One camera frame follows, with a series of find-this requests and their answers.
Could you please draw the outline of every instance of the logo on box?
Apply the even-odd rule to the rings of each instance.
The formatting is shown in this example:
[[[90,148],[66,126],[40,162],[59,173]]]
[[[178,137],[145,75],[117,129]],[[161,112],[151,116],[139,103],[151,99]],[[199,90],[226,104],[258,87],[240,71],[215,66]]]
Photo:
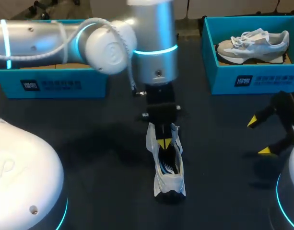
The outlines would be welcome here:
[[[40,91],[36,80],[21,80],[20,82],[25,91]]]
[[[252,80],[252,75],[239,75],[235,81],[235,87],[249,86]]]

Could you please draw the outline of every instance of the shoe sole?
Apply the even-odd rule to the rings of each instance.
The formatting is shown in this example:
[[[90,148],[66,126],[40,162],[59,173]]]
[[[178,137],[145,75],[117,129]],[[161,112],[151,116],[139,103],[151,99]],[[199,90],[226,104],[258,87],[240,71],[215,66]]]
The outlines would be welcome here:
[[[224,56],[224,55],[221,55],[220,53],[217,52],[217,48],[218,48],[218,45],[215,46],[215,51],[216,51],[216,55],[217,55],[217,59],[223,63],[226,63],[226,64],[233,64],[233,65],[243,65],[244,62],[248,61],[248,60],[256,60],[258,62],[264,62],[264,63],[271,63],[271,64],[283,64],[284,61],[285,61],[285,55],[286,53],[283,55],[283,56],[279,56],[279,57],[276,57],[276,58],[271,58],[271,59],[258,59],[258,58],[234,58],[234,57],[227,57],[227,56]]]

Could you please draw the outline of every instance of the grey sneaker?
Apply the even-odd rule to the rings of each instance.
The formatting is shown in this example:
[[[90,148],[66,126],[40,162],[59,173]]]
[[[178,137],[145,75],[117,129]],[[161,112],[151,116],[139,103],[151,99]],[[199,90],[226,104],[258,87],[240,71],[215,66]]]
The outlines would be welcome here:
[[[235,64],[243,64],[251,58],[279,64],[283,63],[283,54],[289,46],[289,41],[287,31],[269,34],[257,29],[244,32],[240,37],[231,37],[231,40],[219,43],[216,48],[219,56]]]

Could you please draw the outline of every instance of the shoelace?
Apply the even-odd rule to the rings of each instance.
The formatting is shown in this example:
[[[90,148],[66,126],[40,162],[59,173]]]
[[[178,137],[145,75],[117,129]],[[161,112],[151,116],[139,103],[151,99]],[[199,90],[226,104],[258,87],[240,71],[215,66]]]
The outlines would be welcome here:
[[[240,37],[231,37],[231,42],[234,46],[239,47],[242,44],[254,44],[254,41],[252,41],[247,34],[250,32],[243,32]]]

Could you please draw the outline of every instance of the white sneaker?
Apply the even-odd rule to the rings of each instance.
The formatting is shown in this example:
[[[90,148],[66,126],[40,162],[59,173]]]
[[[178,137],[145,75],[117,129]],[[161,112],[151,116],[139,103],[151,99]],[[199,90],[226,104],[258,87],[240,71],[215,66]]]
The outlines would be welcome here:
[[[287,31],[281,34],[269,34],[257,29],[244,32],[240,37],[231,37],[219,43],[215,50],[225,60],[243,64],[248,59],[256,58],[269,63],[283,63],[283,55],[289,46],[290,36]]]
[[[155,137],[154,124],[149,123],[146,146],[153,153],[156,175],[154,178],[154,196],[165,195],[186,196],[182,161],[182,146],[178,136],[178,128],[172,124],[172,140],[168,149],[163,149]]]

